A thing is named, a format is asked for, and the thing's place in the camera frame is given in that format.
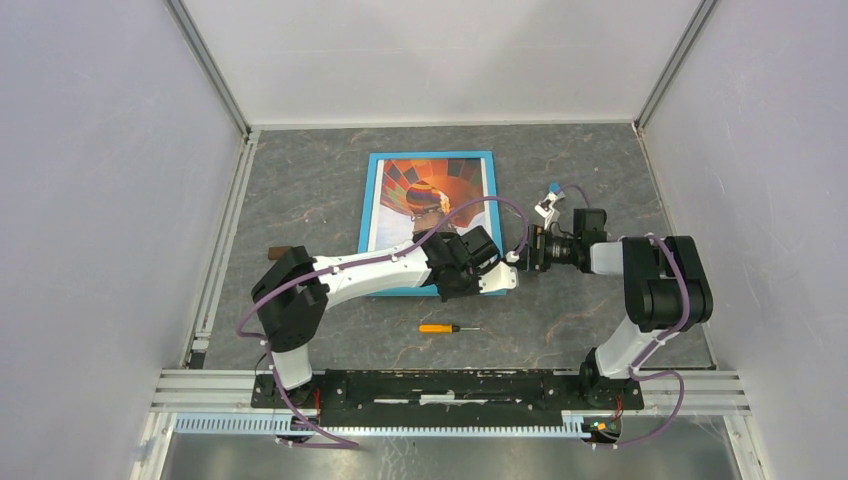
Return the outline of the yellow handled screwdriver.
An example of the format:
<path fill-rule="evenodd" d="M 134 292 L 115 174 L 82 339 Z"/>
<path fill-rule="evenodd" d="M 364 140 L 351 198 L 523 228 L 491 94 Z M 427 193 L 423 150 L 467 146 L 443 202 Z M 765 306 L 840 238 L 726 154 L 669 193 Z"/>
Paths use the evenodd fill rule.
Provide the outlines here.
<path fill-rule="evenodd" d="M 454 324 L 422 324 L 418 327 L 418 332 L 422 334 L 454 334 L 479 330 L 479 327 L 462 327 Z"/>

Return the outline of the blue picture frame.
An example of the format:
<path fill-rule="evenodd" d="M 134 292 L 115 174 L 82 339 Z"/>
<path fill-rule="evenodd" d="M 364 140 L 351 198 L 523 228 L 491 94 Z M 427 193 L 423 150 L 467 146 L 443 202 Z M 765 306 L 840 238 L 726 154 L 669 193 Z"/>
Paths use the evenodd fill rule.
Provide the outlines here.
<path fill-rule="evenodd" d="M 506 262 L 491 153 L 370 155 L 357 254 L 394 247 L 419 232 L 464 234 L 477 226 L 489 232 Z M 373 295 L 438 296 L 432 286 Z"/>

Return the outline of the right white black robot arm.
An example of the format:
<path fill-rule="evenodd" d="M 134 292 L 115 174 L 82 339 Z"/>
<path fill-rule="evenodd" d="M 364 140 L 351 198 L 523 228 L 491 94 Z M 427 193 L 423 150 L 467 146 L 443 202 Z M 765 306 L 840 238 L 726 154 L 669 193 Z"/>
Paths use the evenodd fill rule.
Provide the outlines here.
<path fill-rule="evenodd" d="M 708 321 L 714 306 L 692 237 L 647 234 L 612 241 L 606 221 L 605 210 L 582 208 L 575 210 L 569 233 L 531 225 L 518 253 L 524 271 L 570 265 L 585 274 L 623 280 L 625 317 L 590 351 L 578 373 L 578 396 L 591 408 L 631 391 L 644 363 L 668 340 Z"/>

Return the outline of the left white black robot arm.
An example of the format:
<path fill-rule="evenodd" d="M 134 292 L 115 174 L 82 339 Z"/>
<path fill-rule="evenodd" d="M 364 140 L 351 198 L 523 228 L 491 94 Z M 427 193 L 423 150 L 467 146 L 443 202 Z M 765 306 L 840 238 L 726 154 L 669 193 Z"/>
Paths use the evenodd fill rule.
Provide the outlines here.
<path fill-rule="evenodd" d="M 394 247 L 342 257 L 312 256 L 303 246 L 291 247 L 252 288 L 251 313 L 270 351 L 275 392 L 297 408 L 314 394 L 308 344 L 327 310 L 393 289 L 432 286 L 448 301 L 517 285 L 516 270 L 485 228 L 464 234 L 426 231 Z"/>

